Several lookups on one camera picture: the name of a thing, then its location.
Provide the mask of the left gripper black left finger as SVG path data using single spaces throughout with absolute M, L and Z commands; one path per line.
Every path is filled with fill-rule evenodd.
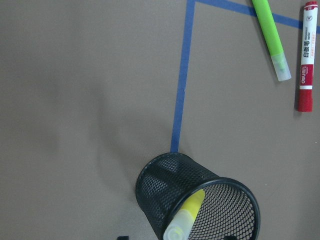
M 119 236 L 117 240 L 129 240 L 129 236 Z

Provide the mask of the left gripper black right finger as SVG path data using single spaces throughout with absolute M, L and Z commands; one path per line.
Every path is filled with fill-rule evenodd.
M 236 240 L 236 236 L 233 236 L 233 235 L 225 236 L 223 240 Z

